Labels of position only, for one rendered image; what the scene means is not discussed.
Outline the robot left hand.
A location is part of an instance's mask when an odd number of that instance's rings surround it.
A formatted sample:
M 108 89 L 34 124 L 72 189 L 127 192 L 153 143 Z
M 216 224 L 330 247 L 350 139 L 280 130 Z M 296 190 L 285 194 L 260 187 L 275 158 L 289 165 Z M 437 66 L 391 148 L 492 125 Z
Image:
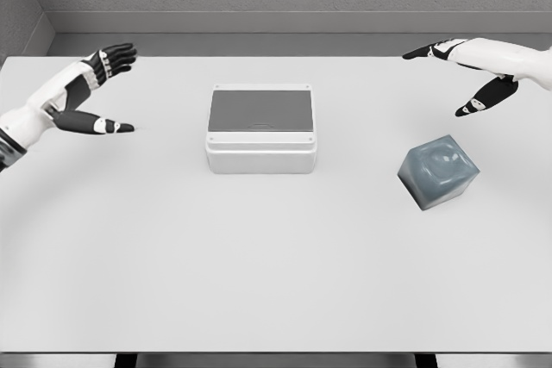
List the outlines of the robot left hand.
M 91 97 L 94 90 L 116 75 L 128 72 L 137 58 L 131 43 L 97 50 L 48 80 L 27 101 L 44 115 L 48 126 L 78 134 L 121 134 L 135 130 L 128 123 L 83 112 L 78 107 Z

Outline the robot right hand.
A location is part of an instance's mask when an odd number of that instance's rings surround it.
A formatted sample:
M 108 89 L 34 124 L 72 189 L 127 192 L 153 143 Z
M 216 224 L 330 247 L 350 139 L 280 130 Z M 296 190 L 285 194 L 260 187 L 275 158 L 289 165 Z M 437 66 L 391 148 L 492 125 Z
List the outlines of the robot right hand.
M 509 42 L 454 38 L 417 48 L 402 56 L 406 60 L 429 57 L 495 75 L 456 110 L 455 116 L 463 117 L 490 109 L 511 97 L 518 90 L 519 81 L 528 78 L 536 69 L 542 55 L 536 49 Z

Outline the blue-grey dented cube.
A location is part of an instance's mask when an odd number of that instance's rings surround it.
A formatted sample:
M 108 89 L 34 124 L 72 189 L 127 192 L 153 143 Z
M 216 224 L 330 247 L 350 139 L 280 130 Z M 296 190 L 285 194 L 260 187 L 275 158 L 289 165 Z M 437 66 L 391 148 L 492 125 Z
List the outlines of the blue-grey dented cube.
M 460 196 L 480 169 L 447 134 L 413 147 L 398 169 L 398 178 L 421 210 Z

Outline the white box with grey top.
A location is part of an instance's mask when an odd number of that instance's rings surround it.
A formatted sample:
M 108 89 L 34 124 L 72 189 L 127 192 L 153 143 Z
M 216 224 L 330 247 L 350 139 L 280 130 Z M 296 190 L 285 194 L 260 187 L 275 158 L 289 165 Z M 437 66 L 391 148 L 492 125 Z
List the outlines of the white box with grey top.
M 216 174 L 309 174 L 317 158 L 309 84 L 216 84 L 205 152 Z

